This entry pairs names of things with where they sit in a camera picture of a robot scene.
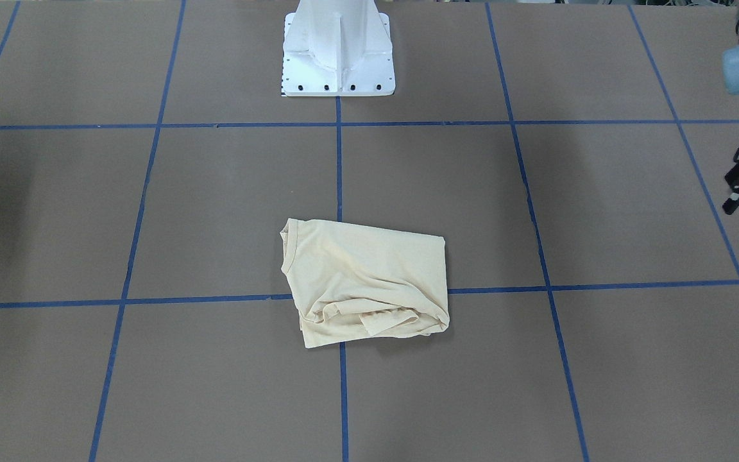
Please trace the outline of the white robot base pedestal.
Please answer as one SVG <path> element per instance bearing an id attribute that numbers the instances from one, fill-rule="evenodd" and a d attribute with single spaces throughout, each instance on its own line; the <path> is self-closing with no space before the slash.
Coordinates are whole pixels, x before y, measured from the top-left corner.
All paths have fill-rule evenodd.
<path id="1" fill-rule="evenodd" d="M 390 18 L 373 1 L 300 1 L 284 18 L 285 97 L 392 96 Z"/>

